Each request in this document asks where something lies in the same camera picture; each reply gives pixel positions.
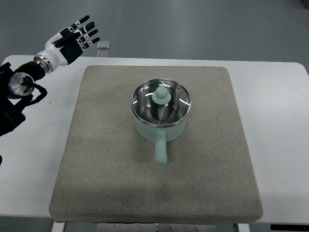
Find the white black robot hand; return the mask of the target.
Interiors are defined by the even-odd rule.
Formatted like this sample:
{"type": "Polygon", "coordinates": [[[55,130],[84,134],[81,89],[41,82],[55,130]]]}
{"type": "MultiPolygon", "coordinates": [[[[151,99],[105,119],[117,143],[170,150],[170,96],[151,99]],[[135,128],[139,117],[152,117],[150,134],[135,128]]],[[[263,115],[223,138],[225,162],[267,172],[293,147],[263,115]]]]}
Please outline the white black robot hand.
{"type": "Polygon", "coordinates": [[[100,41],[99,37],[94,37],[98,32],[95,22],[90,22],[89,19],[90,16],[86,15],[52,36],[33,61],[39,64],[45,73],[52,73],[60,66],[72,64],[86,49],[100,41]]]}

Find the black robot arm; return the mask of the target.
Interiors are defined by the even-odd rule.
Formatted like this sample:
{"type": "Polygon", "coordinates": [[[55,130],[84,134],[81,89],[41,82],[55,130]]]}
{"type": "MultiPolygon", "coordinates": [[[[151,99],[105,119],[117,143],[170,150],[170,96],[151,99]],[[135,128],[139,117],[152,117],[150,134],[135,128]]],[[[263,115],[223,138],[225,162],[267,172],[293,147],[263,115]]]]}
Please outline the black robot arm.
{"type": "Polygon", "coordinates": [[[40,60],[30,61],[16,70],[11,63],[0,66],[0,135],[12,132],[26,120],[23,110],[47,96],[47,90],[36,84],[45,77],[48,66],[40,60]]]}

